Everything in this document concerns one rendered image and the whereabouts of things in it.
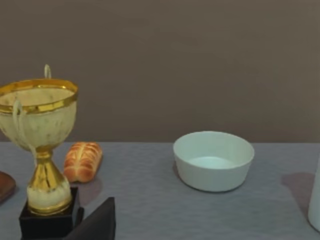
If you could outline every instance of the wall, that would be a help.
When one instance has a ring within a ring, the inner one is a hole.
[[[79,85],[71,141],[320,140],[318,0],[0,2],[0,84]],[[1,134],[0,140],[6,140]]]

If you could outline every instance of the gray tabletop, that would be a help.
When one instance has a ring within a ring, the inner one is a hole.
[[[318,144],[254,144],[256,156],[240,188],[208,193],[176,176],[171,143],[100,143],[95,181],[79,185],[85,217],[106,198],[116,201],[116,240],[318,240],[307,210]],[[71,143],[54,152],[62,170]],[[19,214],[33,172],[29,153],[0,143],[0,170],[18,190],[0,205],[0,239],[20,239]]]

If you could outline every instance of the white cylinder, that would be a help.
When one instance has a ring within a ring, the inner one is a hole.
[[[310,224],[320,231],[320,160],[318,161],[318,167],[315,173],[308,218]]]

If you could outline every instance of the white object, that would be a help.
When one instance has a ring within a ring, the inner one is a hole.
[[[216,131],[184,135],[174,143],[173,152],[182,181],[209,192],[240,186],[255,155],[253,146],[243,138]]]
[[[308,218],[310,224],[320,231],[320,160],[318,161],[317,171],[315,173],[313,190],[311,194]]]

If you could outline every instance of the bowl rim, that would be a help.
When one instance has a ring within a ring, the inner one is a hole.
[[[177,151],[176,151],[176,148],[177,148],[177,144],[178,144],[178,141],[181,141],[181,139],[185,138],[185,137],[188,137],[188,136],[191,136],[191,135],[198,135],[198,134],[222,134],[222,135],[227,135],[229,137],[232,137],[232,138],[237,138],[243,142],[246,143],[246,145],[249,147],[249,150],[251,151],[251,154],[250,154],[250,157],[248,157],[248,160],[246,160],[245,162],[243,163],[239,163],[239,164],[234,164],[230,167],[225,167],[225,168],[213,168],[213,167],[203,167],[203,166],[199,166],[199,165],[196,165],[196,164],[192,164],[184,159],[182,159],[178,154],[177,154]],[[253,147],[253,145],[247,141],[246,139],[240,137],[240,136],[237,136],[237,135],[234,135],[232,133],[228,133],[228,132],[223,132],[223,131],[210,131],[210,130],[204,130],[204,131],[194,131],[194,132],[190,132],[190,133],[187,133],[181,137],[179,137],[176,141],[174,141],[173,143],[173,153],[176,157],[175,160],[179,159],[181,160],[183,163],[191,166],[191,167],[194,167],[194,168],[199,168],[199,169],[203,169],[203,170],[217,170],[217,171],[223,171],[223,170],[232,170],[232,169],[237,169],[237,168],[241,168],[247,164],[250,164],[254,157],[255,157],[255,154],[256,154],[256,151],[255,151],[255,148]]]
[[[14,81],[5,85],[0,86],[0,97],[17,91],[37,89],[37,88],[55,88],[55,89],[66,89],[73,94],[64,99],[52,101],[38,105],[24,105],[22,109],[26,114],[39,114],[45,112],[51,112],[59,108],[67,107],[78,99],[78,86],[69,80],[59,78],[34,78],[26,79],[21,81]],[[12,114],[13,105],[0,104],[0,113]]]

